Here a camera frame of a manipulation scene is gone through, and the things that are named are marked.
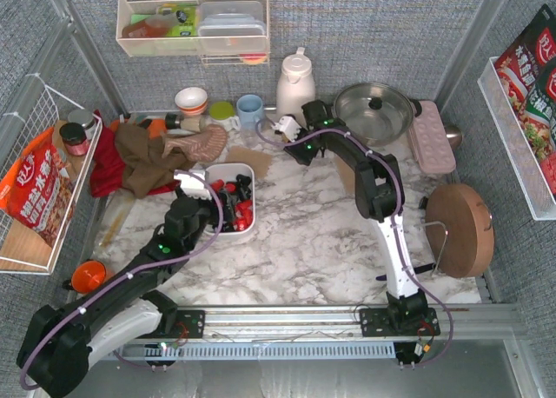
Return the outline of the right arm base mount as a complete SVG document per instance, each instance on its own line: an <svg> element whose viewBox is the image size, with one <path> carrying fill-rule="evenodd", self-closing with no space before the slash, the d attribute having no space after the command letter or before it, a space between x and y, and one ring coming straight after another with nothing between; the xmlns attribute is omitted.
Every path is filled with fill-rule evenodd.
<svg viewBox="0 0 556 398"><path fill-rule="evenodd" d="M434 308L424 314L394 318L387 308L361 308L361 333L364 337L437 336L440 324Z"/></svg>

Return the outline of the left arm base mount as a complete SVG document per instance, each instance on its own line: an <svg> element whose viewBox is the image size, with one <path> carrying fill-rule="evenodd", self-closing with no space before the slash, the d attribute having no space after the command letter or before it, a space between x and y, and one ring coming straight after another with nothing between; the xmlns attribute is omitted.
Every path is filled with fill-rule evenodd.
<svg viewBox="0 0 556 398"><path fill-rule="evenodd" d="M206 312L202 309L178 309L175 321L165 327L161 323L155 331L141 335L140 339L190 340L202 339Z"/></svg>

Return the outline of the black coffee capsule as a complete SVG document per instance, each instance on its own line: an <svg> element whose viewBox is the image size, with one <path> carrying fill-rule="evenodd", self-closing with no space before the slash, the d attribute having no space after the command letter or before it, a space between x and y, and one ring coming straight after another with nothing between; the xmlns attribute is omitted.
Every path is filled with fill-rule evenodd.
<svg viewBox="0 0 556 398"><path fill-rule="evenodd" d="M238 174L235 178L235 191L233 194L240 202L252 199L252 178L243 174Z"/></svg>

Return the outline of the pink striped towel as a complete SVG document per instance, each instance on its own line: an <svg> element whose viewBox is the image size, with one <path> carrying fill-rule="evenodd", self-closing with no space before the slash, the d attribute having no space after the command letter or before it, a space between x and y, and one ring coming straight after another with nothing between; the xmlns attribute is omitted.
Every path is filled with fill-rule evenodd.
<svg viewBox="0 0 556 398"><path fill-rule="evenodd" d="M213 162L225 149L227 141L228 132L222 126L214 124L206 126L200 133L189 136L165 134L162 136L162 158L168 157L177 149L191 162Z"/></svg>

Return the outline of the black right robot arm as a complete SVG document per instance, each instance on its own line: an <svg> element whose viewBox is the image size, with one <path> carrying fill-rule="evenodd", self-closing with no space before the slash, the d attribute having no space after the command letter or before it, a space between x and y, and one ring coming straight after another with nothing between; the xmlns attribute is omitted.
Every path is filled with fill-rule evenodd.
<svg viewBox="0 0 556 398"><path fill-rule="evenodd" d="M295 116L271 122L281 145L299 164L310 165L326 150L337 155L354 172L354 199L359 214L374 222L385 251L387 318L396 333L416 326L427 317L428 303L409 258L403 229L405 195L397 160L365 146L330 107L321 100L302 106L309 115L301 126Z"/></svg>

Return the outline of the white plastic storage basket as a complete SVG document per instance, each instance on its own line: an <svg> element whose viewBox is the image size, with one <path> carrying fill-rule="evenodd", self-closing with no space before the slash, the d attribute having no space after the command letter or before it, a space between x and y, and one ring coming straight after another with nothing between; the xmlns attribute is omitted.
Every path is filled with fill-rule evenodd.
<svg viewBox="0 0 556 398"><path fill-rule="evenodd" d="M235 191L235 178L238 174L243 174L250 176L252 178L252 199L253 202L253 212L254 220L251 226L241 232L235 232L231 235L220 235L221 238L228 238L230 240L235 240L247 236L255 227L256 218L256 207L255 207L255 172L245 163L220 163L207 167L207 171L210 173L211 177L216 180L223 180L225 182L225 189L227 189L233 196L233 201L235 205L240 201L233 194Z"/></svg>

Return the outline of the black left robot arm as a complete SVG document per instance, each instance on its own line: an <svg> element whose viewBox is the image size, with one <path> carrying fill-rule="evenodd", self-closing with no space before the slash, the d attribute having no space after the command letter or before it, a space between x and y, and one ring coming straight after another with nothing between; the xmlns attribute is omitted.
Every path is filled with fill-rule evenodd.
<svg viewBox="0 0 556 398"><path fill-rule="evenodd" d="M164 222L131 262L87 295L31 317L17 355L20 385L65 397L108 352L171 320L156 288L202 253L196 246L222 202L202 172L179 171L179 194Z"/></svg>

